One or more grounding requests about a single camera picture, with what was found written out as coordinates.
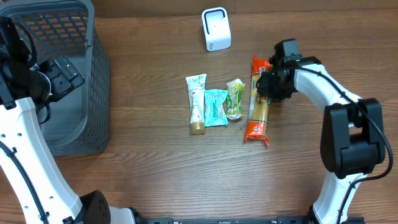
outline basket mesh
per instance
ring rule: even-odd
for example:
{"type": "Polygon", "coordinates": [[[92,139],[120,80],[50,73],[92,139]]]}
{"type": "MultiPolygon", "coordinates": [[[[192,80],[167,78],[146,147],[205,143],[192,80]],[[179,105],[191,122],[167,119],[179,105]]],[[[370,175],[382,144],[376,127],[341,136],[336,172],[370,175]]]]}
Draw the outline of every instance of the basket mesh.
{"type": "Polygon", "coordinates": [[[51,147],[53,156],[65,155],[65,152],[69,154],[82,154],[85,151],[101,152],[108,143],[111,64],[96,31],[94,31],[91,63],[87,125],[71,144],[51,147]]]}
{"type": "MultiPolygon", "coordinates": [[[[30,32],[37,50],[37,61],[58,58],[61,55],[84,55],[87,12],[73,9],[63,12],[20,13],[13,19],[19,21],[30,32]]],[[[18,29],[21,37],[26,34],[18,29]]]]}

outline green snack packet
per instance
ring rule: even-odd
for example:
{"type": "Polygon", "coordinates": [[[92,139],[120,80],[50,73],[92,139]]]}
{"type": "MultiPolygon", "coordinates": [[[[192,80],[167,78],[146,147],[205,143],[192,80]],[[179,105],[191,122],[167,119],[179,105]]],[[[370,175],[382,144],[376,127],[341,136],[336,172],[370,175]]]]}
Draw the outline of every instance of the green snack packet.
{"type": "Polygon", "coordinates": [[[226,117],[235,120],[243,116],[241,108],[242,96],[244,91],[244,83],[240,79],[235,79],[226,84],[228,96],[226,98],[226,117]]]}

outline toothpaste tube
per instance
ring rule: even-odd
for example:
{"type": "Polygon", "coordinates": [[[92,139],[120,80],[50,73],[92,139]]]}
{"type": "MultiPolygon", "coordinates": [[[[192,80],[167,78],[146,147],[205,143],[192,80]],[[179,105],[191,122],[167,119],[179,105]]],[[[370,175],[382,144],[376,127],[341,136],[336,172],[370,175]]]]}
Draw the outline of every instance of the toothpaste tube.
{"type": "Polygon", "coordinates": [[[227,94],[226,90],[205,90],[205,127],[228,125],[223,107],[227,94]]]}
{"type": "Polygon", "coordinates": [[[191,109],[191,134],[205,133],[205,84],[206,74],[185,78],[188,86],[189,104],[191,109]]]}

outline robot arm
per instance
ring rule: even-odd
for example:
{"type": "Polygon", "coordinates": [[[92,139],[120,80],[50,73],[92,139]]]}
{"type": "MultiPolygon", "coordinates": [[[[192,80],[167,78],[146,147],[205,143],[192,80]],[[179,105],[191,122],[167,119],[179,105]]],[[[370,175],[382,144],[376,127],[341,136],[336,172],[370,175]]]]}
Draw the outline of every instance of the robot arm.
{"type": "Polygon", "coordinates": [[[360,181],[384,160],[382,133],[377,134],[369,120],[375,121],[382,132],[381,105],[375,99],[362,100],[349,92],[317,58],[303,58],[294,39],[275,45],[269,63],[272,70],[263,72],[257,81],[260,95],[281,101],[299,91],[324,114],[320,149],[328,171],[308,216],[316,223],[343,223],[360,181]],[[350,135],[349,127],[353,126],[362,128],[362,133],[350,135]],[[356,180],[360,181],[354,187],[351,183],[356,180]]]}
{"type": "Polygon", "coordinates": [[[14,23],[0,17],[0,148],[5,152],[0,165],[26,223],[135,224],[129,208],[109,206],[99,191],[79,197],[62,177],[40,130],[37,107],[61,100],[84,78],[66,57],[33,70],[34,54],[29,54],[14,23]]]}
{"type": "MultiPolygon", "coordinates": [[[[327,73],[323,65],[314,63],[311,65],[305,65],[303,67],[322,72],[322,74],[328,76],[333,82],[336,83],[336,85],[338,85],[339,89],[344,91],[354,102],[358,102],[358,100],[361,99],[361,97],[352,94],[346,88],[341,86],[334,78],[332,78],[327,73]]],[[[341,97],[341,95],[330,85],[330,83],[314,73],[296,70],[294,76],[294,87],[298,92],[301,92],[308,97],[321,112],[324,112],[326,106],[333,105],[335,103],[341,105],[350,104],[350,102],[341,97]]],[[[327,171],[320,196],[312,207],[313,214],[318,222],[320,224],[335,224],[339,215],[338,210],[343,203],[345,193],[347,192],[350,183],[366,176],[367,174],[358,173],[347,175],[344,179],[339,179],[334,173],[327,171]]],[[[348,218],[348,207],[354,198],[356,189],[358,187],[359,184],[356,185],[356,188],[353,189],[349,195],[341,216],[341,222],[345,222],[348,218]]]]}

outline white device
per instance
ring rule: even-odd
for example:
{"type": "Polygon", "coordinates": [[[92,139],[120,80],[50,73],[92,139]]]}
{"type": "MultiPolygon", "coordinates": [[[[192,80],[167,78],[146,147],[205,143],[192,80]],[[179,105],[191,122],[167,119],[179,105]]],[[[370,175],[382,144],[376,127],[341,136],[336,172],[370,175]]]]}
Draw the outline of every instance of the white device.
{"type": "Polygon", "coordinates": [[[223,7],[204,10],[201,20],[208,51],[227,49],[231,46],[228,14],[223,7]]]}

